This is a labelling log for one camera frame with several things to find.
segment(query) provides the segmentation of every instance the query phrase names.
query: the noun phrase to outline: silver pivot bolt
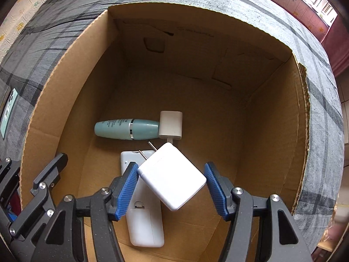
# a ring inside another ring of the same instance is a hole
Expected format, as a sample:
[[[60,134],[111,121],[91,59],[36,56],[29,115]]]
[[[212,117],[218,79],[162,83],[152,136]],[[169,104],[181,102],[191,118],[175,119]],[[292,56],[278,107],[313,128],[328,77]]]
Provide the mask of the silver pivot bolt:
[[[241,195],[242,193],[244,193],[244,190],[241,187],[235,187],[233,191],[237,195]]]
[[[101,194],[107,195],[109,193],[109,188],[108,187],[103,187],[100,191]]]
[[[64,201],[65,201],[65,202],[70,202],[72,199],[73,199],[73,196],[72,196],[72,195],[66,195],[66,196],[64,197]]]
[[[10,227],[10,235],[14,236],[16,234],[15,230],[13,229],[13,227]]]
[[[54,212],[55,212],[54,210],[49,209],[49,210],[47,211],[48,217],[51,218]]]
[[[274,202],[280,201],[280,196],[277,194],[273,194],[270,196],[270,199],[272,199]]]
[[[45,189],[46,188],[46,183],[45,182],[40,182],[39,188],[40,189]]]

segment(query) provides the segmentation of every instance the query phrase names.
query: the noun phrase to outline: small white charger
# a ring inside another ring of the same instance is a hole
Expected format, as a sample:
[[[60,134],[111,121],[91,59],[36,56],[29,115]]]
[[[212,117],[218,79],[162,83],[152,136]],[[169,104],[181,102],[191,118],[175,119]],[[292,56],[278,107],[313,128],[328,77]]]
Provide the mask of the small white charger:
[[[176,211],[206,183],[206,177],[171,143],[165,143],[139,168],[139,176]]]
[[[180,140],[182,138],[182,121],[183,113],[180,111],[161,111],[159,123],[159,138],[172,140]]]

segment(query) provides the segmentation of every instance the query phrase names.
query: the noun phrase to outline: teal bottle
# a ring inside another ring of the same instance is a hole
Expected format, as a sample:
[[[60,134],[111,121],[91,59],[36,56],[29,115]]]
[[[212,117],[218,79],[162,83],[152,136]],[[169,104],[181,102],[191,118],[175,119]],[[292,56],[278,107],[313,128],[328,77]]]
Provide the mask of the teal bottle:
[[[142,119],[116,119],[97,122],[95,134],[119,140],[148,140],[159,137],[159,122]]]

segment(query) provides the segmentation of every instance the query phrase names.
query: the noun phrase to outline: plaid cloth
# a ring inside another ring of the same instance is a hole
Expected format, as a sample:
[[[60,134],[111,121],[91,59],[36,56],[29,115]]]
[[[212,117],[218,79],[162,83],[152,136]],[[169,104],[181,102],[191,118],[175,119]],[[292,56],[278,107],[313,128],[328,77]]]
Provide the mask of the plaid cloth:
[[[343,118],[328,57],[300,22],[271,0],[47,0],[20,33],[0,66],[0,97],[8,86],[19,97],[0,156],[20,160],[29,119],[40,92],[67,48],[111,5],[170,2],[221,12],[247,22],[288,45],[307,68],[310,142],[305,176],[294,218],[310,251],[333,212],[343,170]]]

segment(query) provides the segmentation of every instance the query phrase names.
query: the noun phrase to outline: wall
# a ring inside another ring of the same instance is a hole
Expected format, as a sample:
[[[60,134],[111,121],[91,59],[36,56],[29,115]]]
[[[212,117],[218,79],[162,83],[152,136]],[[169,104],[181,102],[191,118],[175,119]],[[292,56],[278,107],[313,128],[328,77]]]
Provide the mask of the wall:
[[[328,25],[318,16],[307,3],[303,0],[272,0],[279,6],[283,7],[319,40],[325,37],[328,31]]]
[[[0,62],[24,26],[46,0],[18,0],[0,26]]]
[[[0,26],[0,62],[24,26],[46,0],[18,0]],[[303,0],[272,0],[286,9],[321,41],[328,26]]]

